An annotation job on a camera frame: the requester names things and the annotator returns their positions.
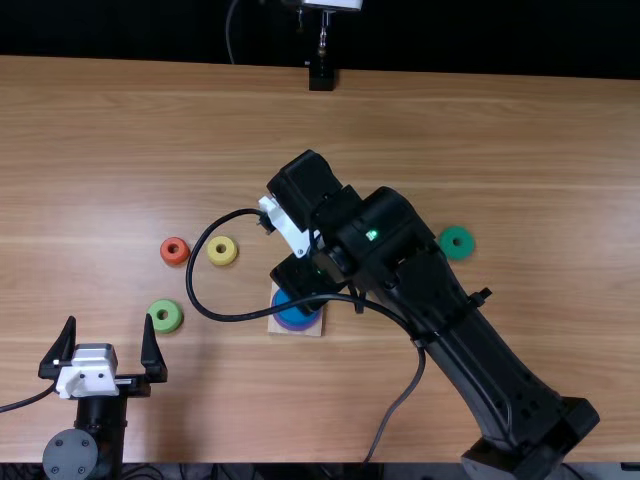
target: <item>wooden table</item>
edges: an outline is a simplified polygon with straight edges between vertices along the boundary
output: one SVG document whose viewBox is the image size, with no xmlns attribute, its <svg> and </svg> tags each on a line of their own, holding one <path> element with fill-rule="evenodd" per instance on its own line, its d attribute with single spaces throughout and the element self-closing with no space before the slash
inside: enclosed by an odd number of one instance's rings
<svg viewBox="0 0 640 480">
<path fill-rule="evenodd" d="M 266 319 L 198 315 L 169 236 L 193 244 L 307 148 L 363 195 L 384 184 L 436 233 L 477 240 L 454 265 L 517 355 L 602 422 L 573 461 L 640 457 L 640 84 L 341 72 L 308 92 L 300 69 L 0 59 L 0 404 L 46 387 L 38 362 L 68 315 L 141 371 L 147 307 L 185 323 L 159 338 L 169 383 L 129 402 L 125 461 L 357 461 L 409 382 L 415 350 L 392 322 L 330 305 L 322 338 L 270 337 Z M 253 220 L 224 228 L 241 253 L 205 256 L 197 293 L 222 312 L 264 307 L 287 255 Z M 50 396 L 0 415 L 0 461 L 38 461 L 71 428 Z M 457 461 L 479 430 L 432 362 L 394 415 L 380 461 Z"/>
</svg>

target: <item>red ring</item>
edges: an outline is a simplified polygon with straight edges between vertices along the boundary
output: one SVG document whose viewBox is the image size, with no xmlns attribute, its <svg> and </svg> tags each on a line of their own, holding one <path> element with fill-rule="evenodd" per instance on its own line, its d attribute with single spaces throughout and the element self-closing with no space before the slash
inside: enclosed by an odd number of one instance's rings
<svg viewBox="0 0 640 480">
<path fill-rule="evenodd" d="M 167 238 L 160 246 L 160 256 L 171 266 L 183 263 L 189 258 L 190 253 L 187 242 L 178 237 Z"/>
</svg>

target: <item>black background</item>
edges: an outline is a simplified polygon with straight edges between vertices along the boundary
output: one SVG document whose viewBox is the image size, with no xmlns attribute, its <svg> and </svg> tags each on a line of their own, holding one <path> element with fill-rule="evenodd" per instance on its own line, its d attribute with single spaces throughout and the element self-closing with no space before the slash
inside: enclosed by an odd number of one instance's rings
<svg viewBox="0 0 640 480">
<path fill-rule="evenodd" d="M 227 63 L 230 0 L 0 0 L 0 53 Z M 240 0 L 238 63 L 301 66 L 318 12 Z M 640 0 L 364 0 L 338 13 L 341 68 L 640 78 Z"/>
</svg>

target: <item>green ring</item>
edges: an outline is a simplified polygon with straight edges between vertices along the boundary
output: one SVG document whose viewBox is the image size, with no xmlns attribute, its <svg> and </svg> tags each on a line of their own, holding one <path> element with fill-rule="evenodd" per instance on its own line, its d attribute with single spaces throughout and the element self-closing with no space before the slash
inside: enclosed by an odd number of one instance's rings
<svg viewBox="0 0 640 480">
<path fill-rule="evenodd" d="M 449 227 L 440 234 L 440 248 L 451 260 L 464 260 L 473 252 L 476 242 L 464 227 Z"/>
<path fill-rule="evenodd" d="M 161 312 L 167 312 L 166 318 L 161 318 Z M 182 323 L 182 310 L 180 305 L 171 300 L 158 300 L 153 302 L 147 313 L 153 320 L 153 329 L 158 333 L 171 333 Z"/>
</svg>

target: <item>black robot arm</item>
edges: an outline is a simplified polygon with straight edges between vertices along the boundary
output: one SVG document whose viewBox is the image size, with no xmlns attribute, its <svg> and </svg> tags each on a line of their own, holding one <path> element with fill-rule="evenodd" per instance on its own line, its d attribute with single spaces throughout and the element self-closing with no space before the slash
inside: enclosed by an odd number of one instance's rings
<svg viewBox="0 0 640 480">
<path fill-rule="evenodd" d="M 400 194 L 382 187 L 362 200 L 312 151 L 268 189 L 300 232 L 311 232 L 308 253 L 278 265 L 274 281 L 292 299 L 351 285 L 399 313 L 480 427 L 462 457 L 472 478 L 542 480 L 599 422 L 586 399 L 561 397 L 509 349 L 478 310 L 491 292 L 465 293 Z"/>
<path fill-rule="evenodd" d="M 117 480 L 121 475 L 127 400 L 151 395 L 167 381 L 167 367 L 149 314 L 140 362 L 144 373 L 116 375 L 115 349 L 107 343 L 76 345 L 76 319 L 69 317 L 40 362 L 38 376 L 53 380 L 62 398 L 78 401 L 74 428 L 57 433 L 42 466 L 50 480 Z"/>
</svg>

